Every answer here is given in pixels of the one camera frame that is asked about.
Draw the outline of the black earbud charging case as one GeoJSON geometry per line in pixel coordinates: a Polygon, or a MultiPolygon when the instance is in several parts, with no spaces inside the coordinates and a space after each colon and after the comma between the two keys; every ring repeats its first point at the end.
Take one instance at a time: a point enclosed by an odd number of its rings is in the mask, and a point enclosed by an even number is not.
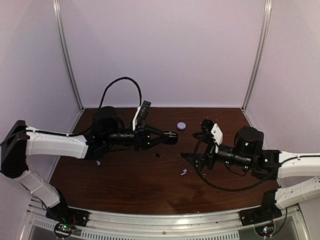
{"type": "Polygon", "coordinates": [[[178,143],[179,135],[173,131],[165,131],[163,144],[165,145],[176,145],[178,143]]]}

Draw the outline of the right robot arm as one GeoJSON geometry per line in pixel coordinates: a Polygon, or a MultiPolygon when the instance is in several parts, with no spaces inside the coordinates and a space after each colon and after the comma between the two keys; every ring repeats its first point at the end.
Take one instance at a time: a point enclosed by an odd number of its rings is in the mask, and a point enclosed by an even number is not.
{"type": "Polygon", "coordinates": [[[198,140],[193,152],[180,155],[210,187],[225,192],[244,192],[266,181],[277,181],[279,188],[266,192],[263,205],[256,210],[261,221],[268,220],[276,208],[284,210],[320,195],[319,153],[263,149],[264,133],[251,126],[243,126],[235,134],[233,146],[223,143],[223,133],[216,123],[212,127],[203,126],[193,137],[198,140]],[[251,172],[258,182],[240,188],[215,185],[202,175],[204,167],[212,170],[215,163],[251,172]]]}

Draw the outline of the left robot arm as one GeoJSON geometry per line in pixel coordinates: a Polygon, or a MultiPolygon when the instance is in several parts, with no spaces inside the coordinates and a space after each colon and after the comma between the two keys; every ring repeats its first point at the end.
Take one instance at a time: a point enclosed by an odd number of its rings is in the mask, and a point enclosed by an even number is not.
{"type": "Polygon", "coordinates": [[[148,103],[144,102],[137,108],[131,126],[126,128],[114,107],[102,107],[93,114],[91,126],[83,133],[50,132],[18,120],[0,144],[0,172],[7,178],[18,180],[55,217],[67,222],[72,218],[72,211],[63,194],[28,166],[27,157],[49,155],[98,160],[114,146],[134,147],[139,151],[159,144],[175,145],[179,138],[177,133],[142,123],[148,110],[148,103]]]}

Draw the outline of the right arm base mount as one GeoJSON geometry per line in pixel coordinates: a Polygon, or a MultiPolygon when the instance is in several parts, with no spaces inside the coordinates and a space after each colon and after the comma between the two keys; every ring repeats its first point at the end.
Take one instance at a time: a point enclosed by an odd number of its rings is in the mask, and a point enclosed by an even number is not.
{"type": "Polygon", "coordinates": [[[271,221],[272,219],[282,216],[282,211],[275,205],[271,206],[258,206],[241,210],[239,217],[242,226],[256,225],[263,222],[271,221]]]}

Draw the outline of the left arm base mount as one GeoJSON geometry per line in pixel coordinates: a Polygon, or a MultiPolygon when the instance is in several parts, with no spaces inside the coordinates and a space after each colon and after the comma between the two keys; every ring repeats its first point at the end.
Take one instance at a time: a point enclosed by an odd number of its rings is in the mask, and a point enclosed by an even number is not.
{"type": "Polygon", "coordinates": [[[89,218],[89,212],[86,210],[81,210],[68,206],[55,206],[52,208],[48,208],[45,217],[63,224],[86,227],[89,218]]]}

